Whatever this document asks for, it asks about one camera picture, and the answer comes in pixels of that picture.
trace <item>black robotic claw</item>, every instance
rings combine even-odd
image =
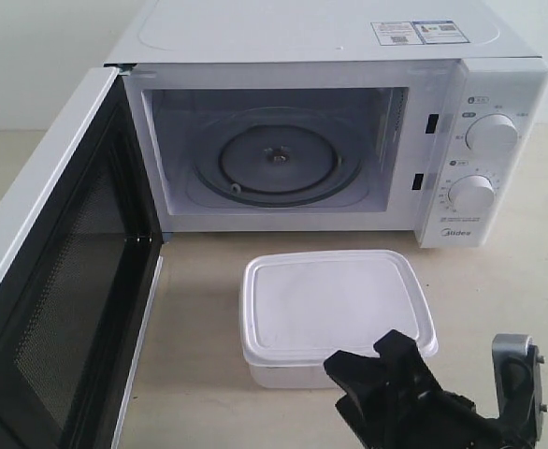
[[[380,358],[338,351],[324,369],[346,393],[339,413],[368,449],[529,449],[541,435],[543,360],[524,337],[497,336],[493,343],[497,419],[444,391],[415,341],[396,330],[374,344]]]

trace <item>barcode sticker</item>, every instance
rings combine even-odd
[[[422,45],[411,22],[372,22],[380,45]]]
[[[467,44],[469,40],[453,21],[413,22],[415,31],[425,44]]]

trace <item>microwave top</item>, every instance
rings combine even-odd
[[[538,57],[480,0],[149,0],[109,65]]]

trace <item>white wall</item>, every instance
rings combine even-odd
[[[548,0],[486,2],[548,61]],[[0,129],[47,128],[142,3],[0,0]],[[548,122],[548,95],[540,121]]]

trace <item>midea logo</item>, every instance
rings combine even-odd
[[[465,237],[465,236],[470,236],[471,232],[469,232],[469,231],[455,231],[455,230],[451,229],[450,227],[445,227],[444,229],[442,229],[440,231],[440,234],[443,237]]]

